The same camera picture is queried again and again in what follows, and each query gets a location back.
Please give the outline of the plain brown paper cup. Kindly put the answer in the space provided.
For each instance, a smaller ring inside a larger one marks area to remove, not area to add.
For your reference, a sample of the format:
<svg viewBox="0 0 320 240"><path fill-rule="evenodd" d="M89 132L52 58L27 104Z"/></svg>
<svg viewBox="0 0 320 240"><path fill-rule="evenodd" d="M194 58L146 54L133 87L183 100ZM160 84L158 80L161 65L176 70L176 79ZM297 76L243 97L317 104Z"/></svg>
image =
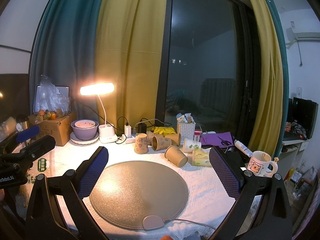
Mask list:
<svg viewBox="0 0 320 240"><path fill-rule="evenodd" d="M177 167L183 167L188 162L187 156L176 145L169 146L164 156Z"/></svg>

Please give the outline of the patterned cup standing inverted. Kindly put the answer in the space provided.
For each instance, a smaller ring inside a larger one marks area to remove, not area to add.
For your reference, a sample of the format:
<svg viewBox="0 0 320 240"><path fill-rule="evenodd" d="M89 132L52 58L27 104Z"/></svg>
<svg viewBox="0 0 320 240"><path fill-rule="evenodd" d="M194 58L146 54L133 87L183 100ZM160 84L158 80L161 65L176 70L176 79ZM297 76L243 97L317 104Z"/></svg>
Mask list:
<svg viewBox="0 0 320 240"><path fill-rule="evenodd" d="M135 139L134 151L138 154L148 153L148 136L145 133L138 133Z"/></svg>

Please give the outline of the brown cup lying back right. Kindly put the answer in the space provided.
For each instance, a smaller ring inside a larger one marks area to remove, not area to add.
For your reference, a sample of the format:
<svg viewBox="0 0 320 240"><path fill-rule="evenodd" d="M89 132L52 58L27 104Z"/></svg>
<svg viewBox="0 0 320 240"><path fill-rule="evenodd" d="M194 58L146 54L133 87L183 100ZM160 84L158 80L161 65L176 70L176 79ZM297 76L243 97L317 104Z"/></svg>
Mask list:
<svg viewBox="0 0 320 240"><path fill-rule="evenodd" d="M180 146L180 143L181 143L180 133L167 134L165 137L171 140L172 145Z"/></svg>

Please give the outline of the white ceramic cartoon mug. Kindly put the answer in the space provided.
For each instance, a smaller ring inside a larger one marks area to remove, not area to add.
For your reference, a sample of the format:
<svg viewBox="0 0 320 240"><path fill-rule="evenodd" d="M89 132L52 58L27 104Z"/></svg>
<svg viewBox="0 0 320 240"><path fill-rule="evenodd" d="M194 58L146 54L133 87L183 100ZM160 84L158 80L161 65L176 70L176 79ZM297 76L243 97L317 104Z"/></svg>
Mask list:
<svg viewBox="0 0 320 240"><path fill-rule="evenodd" d="M255 176L272 177L278 171L278 164L264 151L254 151L247 169Z"/></svg>

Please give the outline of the cardboard box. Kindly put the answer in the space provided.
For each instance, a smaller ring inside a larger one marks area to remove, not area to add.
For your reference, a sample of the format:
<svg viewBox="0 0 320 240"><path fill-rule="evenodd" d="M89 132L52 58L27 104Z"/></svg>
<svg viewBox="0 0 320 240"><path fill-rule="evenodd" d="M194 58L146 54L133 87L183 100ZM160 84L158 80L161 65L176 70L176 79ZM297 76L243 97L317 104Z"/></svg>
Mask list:
<svg viewBox="0 0 320 240"><path fill-rule="evenodd" d="M40 128L40 133L35 137L36 140L50 135L54 137L56 146L64 146L70 140L71 123L77 119L77 113L70 112L62 118L44 120L39 124L36 123L36 115L30 115L28 118L31 126L37 125Z"/></svg>

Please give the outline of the plastic bag of fruit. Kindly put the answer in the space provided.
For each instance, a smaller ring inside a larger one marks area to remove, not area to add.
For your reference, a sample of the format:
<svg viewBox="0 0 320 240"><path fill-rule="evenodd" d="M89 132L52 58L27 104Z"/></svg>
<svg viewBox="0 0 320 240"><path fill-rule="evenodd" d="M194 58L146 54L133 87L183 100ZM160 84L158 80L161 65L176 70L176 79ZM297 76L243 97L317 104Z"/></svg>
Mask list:
<svg viewBox="0 0 320 240"><path fill-rule="evenodd" d="M69 97L64 96L58 87L51 83L49 77L42 75L34 102L36 123L64 117L69 111Z"/></svg>

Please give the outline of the purple bowl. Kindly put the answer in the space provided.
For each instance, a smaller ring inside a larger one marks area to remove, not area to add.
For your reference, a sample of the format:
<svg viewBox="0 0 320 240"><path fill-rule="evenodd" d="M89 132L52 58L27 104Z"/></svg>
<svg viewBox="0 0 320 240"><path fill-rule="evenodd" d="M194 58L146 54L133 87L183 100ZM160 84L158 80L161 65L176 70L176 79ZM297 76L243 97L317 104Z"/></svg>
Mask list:
<svg viewBox="0 0 320 240"><path fill-rule="evenodd" d="M97 133L97 130L98 130L98 122L95 121L95 127L92 127L92 128L89 128L89 129L79 129L79 128L76 128L74 126L74 123L76 122L77 120L73 121L71 123L71 128L75 134L75 136L79 139L83 139L83 140L88 140L88 139L91 139L95 136L95 134Z"/></svg>

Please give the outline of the round grey heating mat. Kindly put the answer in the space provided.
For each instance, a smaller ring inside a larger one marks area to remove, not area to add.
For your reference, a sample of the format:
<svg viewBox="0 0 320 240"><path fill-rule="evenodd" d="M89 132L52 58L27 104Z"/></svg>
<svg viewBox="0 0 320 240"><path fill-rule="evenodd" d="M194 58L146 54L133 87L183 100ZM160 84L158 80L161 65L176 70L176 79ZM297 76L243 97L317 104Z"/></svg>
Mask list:
<svg viewBox="0 0 320 240"><path fill-rule="evenodd" d="M185 180L172 168L151 161L126 161L103 170L89 199L108 223L141 230L149 215L178 217L188 196Z"/></svg>

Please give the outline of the black scissors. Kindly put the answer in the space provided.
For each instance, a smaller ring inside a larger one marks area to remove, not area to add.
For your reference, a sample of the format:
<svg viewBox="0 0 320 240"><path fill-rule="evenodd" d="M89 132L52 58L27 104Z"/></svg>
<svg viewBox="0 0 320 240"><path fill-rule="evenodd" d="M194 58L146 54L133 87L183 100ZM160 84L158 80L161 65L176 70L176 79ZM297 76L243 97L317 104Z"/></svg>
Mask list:
<svg viewBox="0 0 320 240"><path fill-rule="evenodd" d="M217 136L220 140L221 147L230 147L233 146L233 142L230 140L223 139L221 136Z"/></svg>

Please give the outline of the yellow tissue pack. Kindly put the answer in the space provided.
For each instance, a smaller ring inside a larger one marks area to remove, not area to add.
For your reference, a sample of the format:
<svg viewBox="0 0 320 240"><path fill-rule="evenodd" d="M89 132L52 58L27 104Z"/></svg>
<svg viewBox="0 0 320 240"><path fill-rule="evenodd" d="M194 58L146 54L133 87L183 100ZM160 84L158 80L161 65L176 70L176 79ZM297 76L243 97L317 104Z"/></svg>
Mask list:
<svg viewBox="0 0 320 240"><path fill-rule="evenodd" d="M192 153L191 164L193 166L211 167L209 160L210 149L195 149Z"/></svg>

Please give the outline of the purple folded cloth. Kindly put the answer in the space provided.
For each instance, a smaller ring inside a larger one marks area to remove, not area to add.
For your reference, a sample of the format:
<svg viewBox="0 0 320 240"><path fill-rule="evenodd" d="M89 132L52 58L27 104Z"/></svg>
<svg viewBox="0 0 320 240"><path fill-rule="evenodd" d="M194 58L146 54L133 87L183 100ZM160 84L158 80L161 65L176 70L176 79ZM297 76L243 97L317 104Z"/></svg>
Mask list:
<svg viewBox="0 0 320 240"><path fill-rule="evenodd" d="M220 140L217 138L217 136L221 136L223 139L233 142L233 138L230 132L204 133L201 135L200 142L203 146L219 146L220 148L227 148L221 147Z"/></svg>

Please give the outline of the yellow curtain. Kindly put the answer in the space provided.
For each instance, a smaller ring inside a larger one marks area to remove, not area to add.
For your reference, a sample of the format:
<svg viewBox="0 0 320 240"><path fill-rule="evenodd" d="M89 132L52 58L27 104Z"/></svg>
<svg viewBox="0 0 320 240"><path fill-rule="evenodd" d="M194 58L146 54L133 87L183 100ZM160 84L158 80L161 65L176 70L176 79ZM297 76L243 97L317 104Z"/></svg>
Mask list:
<svg viewBox="0 0 320 240"><path fill-rule="evenodd" d="M154 118L167 0L102 0L95 42L95 78L111 82L103 97L108 122L120 129Z"/></svg>
<svg viewBox="0 0 320 240"><path fill-rule="evenodd" d="M257 115L249 148L273 155L283 114L283 67L276 29L266 0L249 0L257 22L261 77Z"/></svg>

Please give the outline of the small pink white box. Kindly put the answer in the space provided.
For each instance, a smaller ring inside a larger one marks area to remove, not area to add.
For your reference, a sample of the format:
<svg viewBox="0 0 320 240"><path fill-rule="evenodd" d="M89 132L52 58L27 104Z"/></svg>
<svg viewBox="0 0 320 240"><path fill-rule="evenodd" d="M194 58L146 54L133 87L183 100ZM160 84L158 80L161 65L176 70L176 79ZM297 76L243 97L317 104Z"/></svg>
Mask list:
<svg viewBox="0 0 320 240"><path fill-rule="evenodd" d="M201 138L201 134L202 134L201 131L194 131L194 140L199 142Z"/></svg>

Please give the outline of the black power adapter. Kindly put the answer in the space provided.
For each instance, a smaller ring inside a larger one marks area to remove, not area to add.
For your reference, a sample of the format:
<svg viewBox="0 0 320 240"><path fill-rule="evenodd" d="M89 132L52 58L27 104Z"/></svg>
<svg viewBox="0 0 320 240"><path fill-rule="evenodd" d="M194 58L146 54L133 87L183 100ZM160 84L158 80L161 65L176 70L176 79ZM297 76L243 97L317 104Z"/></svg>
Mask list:
<svg viewBox="0 0 320 240"><path fill-rule="evenodd" d="M147 124L144 122L139 123L137 132L146 134L147 133Z"/></svg>

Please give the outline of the black monitor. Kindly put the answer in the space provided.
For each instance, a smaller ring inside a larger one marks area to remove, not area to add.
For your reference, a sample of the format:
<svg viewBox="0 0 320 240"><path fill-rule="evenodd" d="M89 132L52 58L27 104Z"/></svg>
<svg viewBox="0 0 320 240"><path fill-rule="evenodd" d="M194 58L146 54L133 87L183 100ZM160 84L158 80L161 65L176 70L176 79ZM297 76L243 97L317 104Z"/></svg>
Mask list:
<svg viewBox="0 0 320 240"><path fill-rule="evenodd" d="M289 99L287 121L296 121L306 131L306 137L311 139L316 126L318 103L312 100L293 97Z"/></svg>

